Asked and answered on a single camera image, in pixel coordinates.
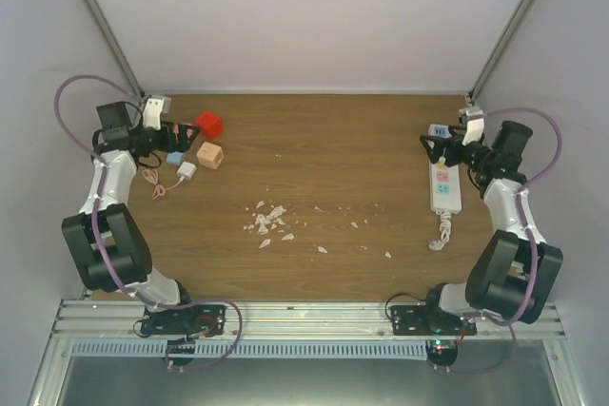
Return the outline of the red cube plug adapter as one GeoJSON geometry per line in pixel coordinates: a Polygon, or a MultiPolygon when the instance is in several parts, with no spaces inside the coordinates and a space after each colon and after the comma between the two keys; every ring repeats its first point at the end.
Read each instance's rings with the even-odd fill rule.
{"type": "Polygon", "coordinates": [[[201,112],[195,119],[195,125],[208,140],[217,138],[224,131],[222,118],[210,110],[201,112]]]}

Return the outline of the pink plug adapter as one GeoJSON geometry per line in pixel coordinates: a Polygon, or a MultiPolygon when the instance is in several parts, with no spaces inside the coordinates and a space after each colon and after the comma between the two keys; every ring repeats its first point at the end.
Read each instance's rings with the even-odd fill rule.
{"type": "Polygon", "coordinates": [[[173,127],[176,142],[186,142],[192,136],[193,132],[194,130],[190,125],[175,124],[173,127]]]}

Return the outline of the blue plug adapter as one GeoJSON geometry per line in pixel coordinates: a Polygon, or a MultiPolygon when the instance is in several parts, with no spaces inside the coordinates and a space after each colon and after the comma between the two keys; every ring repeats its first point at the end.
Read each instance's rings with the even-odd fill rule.
{"type": "Polygon", "coordinates": [[[175,166],[180,166],[185,160],[183,152],[171,152],[167,154],[167,163],[175,166]]]}

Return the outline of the tan wooden plug adapter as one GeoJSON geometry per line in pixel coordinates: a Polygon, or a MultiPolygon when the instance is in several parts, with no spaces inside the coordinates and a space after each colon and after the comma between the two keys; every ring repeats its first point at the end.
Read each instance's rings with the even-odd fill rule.
{"type": "Polygon", "coordinates": [[[224,160],[225,154],[219,145],[203,142],[196,152],[198,163],[210,169],[217,169],[224,160]]]}

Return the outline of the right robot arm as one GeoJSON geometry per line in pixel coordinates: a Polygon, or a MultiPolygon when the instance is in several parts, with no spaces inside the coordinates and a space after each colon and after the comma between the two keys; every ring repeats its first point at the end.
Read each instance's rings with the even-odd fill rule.
{"type": "Polygon", "coordinates": [[[431,164],[466,166],[489,210],[494,233],[466,282],[440,283],[427,295],[422,326],[441,335],[456,316],[474,310],[497,316],[500,325],[535,322],[560,271],[563,255],[534,223],[530,180],[519,171],[522,152],[533,135],[528,126],[505,121],[492,145],[467,142],[450,127],[446,137],[422,135],[431,164]]]}

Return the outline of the white power strip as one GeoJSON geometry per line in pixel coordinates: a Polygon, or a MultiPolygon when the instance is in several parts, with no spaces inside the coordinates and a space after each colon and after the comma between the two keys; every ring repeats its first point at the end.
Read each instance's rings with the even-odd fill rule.
{"type": "Polygon", "coordinates": [[[436,214],[462,211],[461,179],[459,168],[445,164],[444,152],[435,164],[429,165],[430,209],[436,214]]]}

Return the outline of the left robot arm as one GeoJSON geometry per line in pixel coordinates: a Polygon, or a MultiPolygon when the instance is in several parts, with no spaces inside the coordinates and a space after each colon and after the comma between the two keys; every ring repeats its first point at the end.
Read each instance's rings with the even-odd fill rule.
{"type": "Polygon", "coordinates": [[[162,120],[167,96],[150,96],[134,124],[127,102],[98,106],[101,123],[86,151],[94,165],[88,197],[79,212],[62,222],[62,233],[83,284],[90,291],[120,291],[141,300],[176,334],[193,328],[196,311],[177,280],[152,264],[144,235],[128,210],[132,180],[143,159],[185,153],[199,134],[196,126],[162,120]]]}

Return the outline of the white usb charger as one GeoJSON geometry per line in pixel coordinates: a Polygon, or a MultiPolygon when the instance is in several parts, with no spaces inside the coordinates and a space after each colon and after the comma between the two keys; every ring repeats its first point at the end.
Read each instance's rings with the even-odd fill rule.
{"type": "Polygon", "coordinates": [[[194,173],[196,172],[196,165],[194,163],[190,163],[190,162],[183,162],[180,164],[180,166],[178,167],[176,173],[179,179],[179,182],[183,182],[183,181],[189,181],[194,173]]]}

